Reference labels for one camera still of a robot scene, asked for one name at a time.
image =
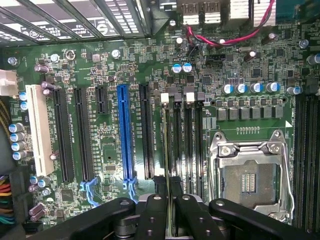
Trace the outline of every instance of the white pci slot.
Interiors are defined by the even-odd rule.
[[[26,85],[27,104],[31,128],[35,172],[37,176],[47,176],[54,169],[50,160],[51,139],[46,97],[40,85]]]

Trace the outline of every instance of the motherboard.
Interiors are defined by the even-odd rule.
[[[46,229],[118,197],[137,202],[157,191],[155,176],[179,176],[204,203],[226,198],[291,224],[303,204],[296,96],[319,79],[306,60],[320,51],[319,32],[319,21],[282,23],[209,49],[166,26],[150,39],[4,49],[16,61],[4,69],[17,74],[10,112],[25,142],[15,159],[41,210],[31,221]]]

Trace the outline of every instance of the green circuit board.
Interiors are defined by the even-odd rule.
[[[189,62],[188,46],[185,42],[180,50],[175,47],[176,36],[184,36],[181,31],[159,33],[155,38],[119,40],[104,42],[87,42],[46,46],[26,46],[8,48],[3,50],[3,57],[16,57],[19,61],[17,67],[6,65],[6,70],[14,70],[18,76],[19,91],[24,92],[26,85],[38,85],[43,76],[34,71],[34,66],[40,62],[44,63],[50,70],[46,76],[51,76],[56,86],[60,86],[66,92],[67,112],[69,118],[70,141],[72,148],[72,160],[74,165],[74,181],[64,183],[60,162],[54,162],[55,171],[49,175],[51,178],[51,194],[43,196],[41,191],[33,194],[34,203],[42,202],[46,206],[46,214],[41,221],[45,228],[52,227],[73,216],[81,214],[92,208],[88,203],[86,193],[81,191],[80,183],[82,177],[82,165],[80,155],[79,129],[77,124],[77,113],[75,107],[75,89],[81,88],[86,91],[87,114],[89,125],[84,126],[90,131],[90,148],[92,151],[94,175],[98,177],[95,186],[94,201],[99,204],[113,200],[117,197],[129,197],[128,190],[123,188],[123,163],[121,155],[121,136],[119,127],[119,111],[117,102],[117,85],[129,86],[130,116],[132,130],[132,148],[134,159],[134,171],[137,177],[135,185],[136,196],[155,192],[155,184],[151,177],[146,179],[142,114],[140,101],[140,84],[148,84],[150,90],[151,107],[151,139],[153,142],[154,175],[164,176],[168,169],[166,159],[171,158],[170,171],[172,176],[180,176],[182,189],[185,193],[199,195],[196,182],[197,168],[197,144],[201,145],[199,150],[203,158],[202,193],[203,202],[208,203],[214,196],[209,191],[210,176],[208,175],[208,164],[210,161],[209,147],[213,135],[217,131],[225,134],[229,141],[265,141],[270,138],[275,130],[281,130],[285,135],[289,153],[289,173],[292,181],[293,157],[294,157],[294,126],[295,126],[295,98],[287,94],[288,87],[301,86],[302,79],[309,76],[319,76],[319,67],[313,67],[306,63],[308,55],[319,51],[320,23],[299,25],[298,23],[281,24],[279,26],[265,29],[264,32],[273,32],[277,40],[266,45],[261,45],[264,33],[255,37],[243,45],[212,50],[208,52],[203,48],[203,58],[191,62],[190,74],[174,74],[173,64],[185,64]],[[205,32],[206,36],[214,36],[216,39],[231,38],[234,33],[214,30]],[[308,36],[310,47],[300,49],[299,41]],[[252,47],[257,52],[257,57],[245,62],[246,53],[237,52],[238,47]],[[75,52],[74,60],[66,59],[66,51]],[[111,52],[120,51],[120,58],[113,59]],[[50,61],[52,54],[58,54],[60,59],[57,63]],[[221,63],[206,64],[206,56],[210,54],[225,54],[226,59]],[[277,82],[279,90],[275,93],[267,92],[267,83]],[[254,83],[263,84],[263,91],[252,94],[249,90],[244,94],[223,94],[221,88],[225,84],[233,86],[244,83],[248,87]],[[107,113],[97,112],[95,87],[103,86],[107,90]],[[161,94],[180,93],[184,90],[193,93],[204,93],[205,100],[197,118],[195,112],[186,113],[184,107],[179,111],[181,122],[180,134],[175,135],[177,128],[175,122],[175,111],[173,100],[170,97],[169,108],[163,111]],[[21,101],[17,98],[10,100],[12,121],[23,123],[26,132],[27,151],[32,151],[30,127],[28,126],[28,112],[20,108]],[[59,149],[57,129],[55,122],[55,111],[53,98],[46,99],[48,109],[48,120],[52,143],[52,152]],[[239,109],[270,108],[277,114],[248,116],[241,119],[238,115]],[[237,114],[232,119],[230,110]],[[197,129],[201,126],[201,133],[197,136]],[[165,127],[172,132],[165,136]],[[195,146],[191,164],[188,164],[186,152],[189,145]],[[177,164],[175,151],[179,149],[180,162]],[[171,151],[172,156],[164,152]],[[33,157],[28,156],[18,162],[21,165],[29,165],[34,171]]]

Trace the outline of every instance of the blue pcie slot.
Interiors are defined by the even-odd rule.
[[[129,86],[125,84],[116,87],[118,98],[119,127],[121,140],[121,156],[123,165],[123,189],[129,190],[132,200],[136,195],[134,184],[137,181],[135,176],[135,166],[133,160],[132,132],[131,132],[131,113]]]

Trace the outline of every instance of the metal grille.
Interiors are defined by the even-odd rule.
[[[0,1],[0,45],[145,37],[151,24],[144,1]]]

